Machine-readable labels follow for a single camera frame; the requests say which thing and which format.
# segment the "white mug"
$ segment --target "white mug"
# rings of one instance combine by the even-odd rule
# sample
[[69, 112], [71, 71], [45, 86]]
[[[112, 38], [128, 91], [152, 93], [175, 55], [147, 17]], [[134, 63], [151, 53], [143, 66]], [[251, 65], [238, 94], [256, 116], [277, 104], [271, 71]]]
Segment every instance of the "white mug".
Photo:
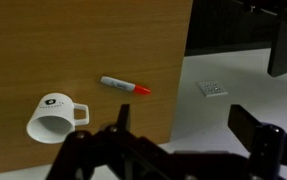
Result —
[[[74, 109], [85, 111], [85, 119], [75, 119]], [[75, 131], [75, 126], [88, 124], [89, 121], [87, 105], [73, 103], [64, 94], [51, 93], [41, 99], [26, 130], [34, 140], [54, 144], [63, 142], [69, 133]]]

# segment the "wood grain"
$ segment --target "wood grain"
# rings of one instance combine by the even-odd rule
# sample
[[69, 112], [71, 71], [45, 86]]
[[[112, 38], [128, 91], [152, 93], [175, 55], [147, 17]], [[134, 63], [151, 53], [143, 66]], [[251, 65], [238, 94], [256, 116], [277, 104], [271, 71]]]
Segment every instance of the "wood grain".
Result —
[[[95, 133], [131, 104], [131, 131], [169, 140], [191, 0], [1, 0], [0, 172], [52, 163], [61, 144], [25, 131], [39, 100], [60, 92], [90, 107]], [[149, 87], [136, 95], [108, 75]]]

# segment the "marker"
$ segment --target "marker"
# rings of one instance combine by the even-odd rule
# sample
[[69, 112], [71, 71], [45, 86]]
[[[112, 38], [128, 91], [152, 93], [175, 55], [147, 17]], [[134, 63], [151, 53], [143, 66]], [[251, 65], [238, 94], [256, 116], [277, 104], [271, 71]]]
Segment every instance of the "marker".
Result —
[[137, 84], [121, 81], [119, 79], [107, 77], [107, 76], [102, 76], [101, 82], [109, 86], [117, 87], [117, 88], [120, 88], [126, 91], [136, 92], [139, 94], [150, 94], [151, 93], [151, 90], [145, 87], [139, 86]]

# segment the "wooden surface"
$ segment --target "wooden surface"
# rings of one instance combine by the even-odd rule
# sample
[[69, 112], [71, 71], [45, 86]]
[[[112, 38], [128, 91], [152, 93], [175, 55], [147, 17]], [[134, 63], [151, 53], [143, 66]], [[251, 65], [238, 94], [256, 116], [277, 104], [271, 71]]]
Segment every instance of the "wooden surface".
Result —
[[[59, 92], [90, 107], [92, 133], [131, 104], [131, 131], [169, 140], [191, 0], [0, 1], [0, 172], [52, 163], [61, 144], [32, 140], [39, 100]], [[136, 95], [108, 75], [149, 87]]]

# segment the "mug logo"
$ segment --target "mug logo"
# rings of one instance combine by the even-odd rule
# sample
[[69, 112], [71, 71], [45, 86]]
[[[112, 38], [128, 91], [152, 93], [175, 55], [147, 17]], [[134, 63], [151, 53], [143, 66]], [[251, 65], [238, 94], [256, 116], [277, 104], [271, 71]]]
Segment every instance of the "mug logo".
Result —
[[55, 99], [48, 99], [48, 100], [45, 101], [46, 105], [52, 105], [52, 104], [55, 104], [55, 103], [56, 103]]

